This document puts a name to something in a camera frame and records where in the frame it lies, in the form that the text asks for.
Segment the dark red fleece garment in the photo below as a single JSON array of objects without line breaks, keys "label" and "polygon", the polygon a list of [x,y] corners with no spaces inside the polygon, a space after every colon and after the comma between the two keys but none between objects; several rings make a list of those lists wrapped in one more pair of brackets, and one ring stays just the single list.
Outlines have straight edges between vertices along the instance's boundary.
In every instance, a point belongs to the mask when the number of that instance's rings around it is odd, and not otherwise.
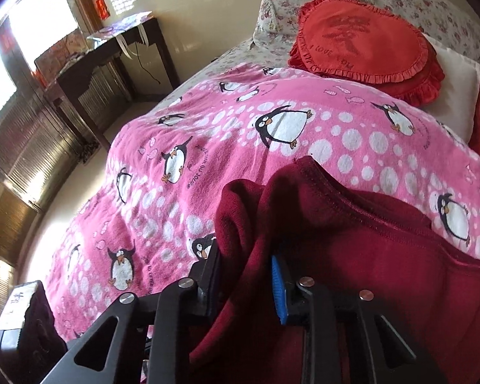
[{"label": "dark red fleece garment", "polygon": [[297,383],[302,332],[274,306],[270,259],[334,292],[370,290],[451,383],[480,383],[480,260],[454,248],[414,207],[351,191],[311,157],[265,185],[234,180],[215,216],[225,300],[190,354],[199,383]]}]

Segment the pink penguin blanket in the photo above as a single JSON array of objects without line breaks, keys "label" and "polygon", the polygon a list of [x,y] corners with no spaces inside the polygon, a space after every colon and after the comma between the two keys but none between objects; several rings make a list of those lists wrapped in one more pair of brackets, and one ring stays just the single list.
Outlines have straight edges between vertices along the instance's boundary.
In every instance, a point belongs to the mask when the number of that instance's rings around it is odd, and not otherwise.
[{"label": "pink penguin blanket", "polygon": [[303,156],[414,206],[480,259],[480,155],[445,121],[360,83],[246,63],[119,131],[46,277],[60,336],[83,335],[125,292],[185,276],[211,251],[223,187],[263,184]]}]

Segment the white pillow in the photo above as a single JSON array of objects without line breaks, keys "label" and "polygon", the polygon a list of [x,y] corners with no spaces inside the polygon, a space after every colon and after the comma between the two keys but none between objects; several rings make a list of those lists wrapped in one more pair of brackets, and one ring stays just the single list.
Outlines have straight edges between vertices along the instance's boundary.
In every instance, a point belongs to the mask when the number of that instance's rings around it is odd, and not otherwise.
[{"label": "white pillow", "polygon": [[439,96],[423,110],[449,128],[456,140],[466,144],[474,130],[475,107],[480,92],[480,64],[424,35],[436,51],[445,75]]}]

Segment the small red heart cushion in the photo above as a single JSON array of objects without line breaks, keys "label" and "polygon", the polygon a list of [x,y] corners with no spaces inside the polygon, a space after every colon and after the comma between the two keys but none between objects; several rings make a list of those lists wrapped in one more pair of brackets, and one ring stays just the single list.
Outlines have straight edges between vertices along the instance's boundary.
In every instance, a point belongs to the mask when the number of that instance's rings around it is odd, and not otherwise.
[{"label": "small red heart cushion", "polygon": [[361,0],[302,5],[288,65],[368,85],[418,108],[439,97],[445,79],[419,29]]}]

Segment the floral bed pillow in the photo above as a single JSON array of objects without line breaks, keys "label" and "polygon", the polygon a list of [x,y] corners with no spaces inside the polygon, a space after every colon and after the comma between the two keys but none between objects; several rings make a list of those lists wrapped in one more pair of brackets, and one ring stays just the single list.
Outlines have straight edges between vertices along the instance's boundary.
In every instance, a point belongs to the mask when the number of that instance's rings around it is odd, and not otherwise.
[{"label": "floral bed pillow", "polygon": [[296,40],[299,11],[309,1],[262,0],[252,36],[254,44],[288,52]]}]

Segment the wooden framed window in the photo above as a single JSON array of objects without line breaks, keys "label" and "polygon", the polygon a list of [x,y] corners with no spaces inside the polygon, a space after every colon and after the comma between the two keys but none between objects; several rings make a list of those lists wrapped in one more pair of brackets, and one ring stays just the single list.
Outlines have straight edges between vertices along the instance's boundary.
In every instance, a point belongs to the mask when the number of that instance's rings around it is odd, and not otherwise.
[{"label": "wooden framed window", "polygon": [[0,114],[19,89],[7,70],[8,54],[19,52],[34,73],[34,61],[76,29],[67,0],[0,0]]}]

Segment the photo frame on desk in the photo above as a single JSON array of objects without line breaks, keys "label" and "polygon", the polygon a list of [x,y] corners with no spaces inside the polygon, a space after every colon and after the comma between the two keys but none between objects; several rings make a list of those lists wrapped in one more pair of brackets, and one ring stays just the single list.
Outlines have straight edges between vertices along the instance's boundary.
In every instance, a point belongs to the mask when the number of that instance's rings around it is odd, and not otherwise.
[{"label": "photo frame on desk", "polygon": [[58,40],[34,60],[35,72],[41,84],[47,87],[70,61],[85,54],[87,50],[88,46],[81,29],[75,29]]}]

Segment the red wall sticker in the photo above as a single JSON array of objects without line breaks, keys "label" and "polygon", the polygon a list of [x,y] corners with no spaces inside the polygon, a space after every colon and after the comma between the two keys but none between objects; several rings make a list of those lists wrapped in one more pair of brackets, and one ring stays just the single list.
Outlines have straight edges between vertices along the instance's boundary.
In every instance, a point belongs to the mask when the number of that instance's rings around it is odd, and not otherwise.
[{"label": "red wall sticker", "polygon": [[106,0],[95,0],[96,10],[98,12],[98,16],[101,20],[106,20],[110,17],[110,11],[108,10]]}]

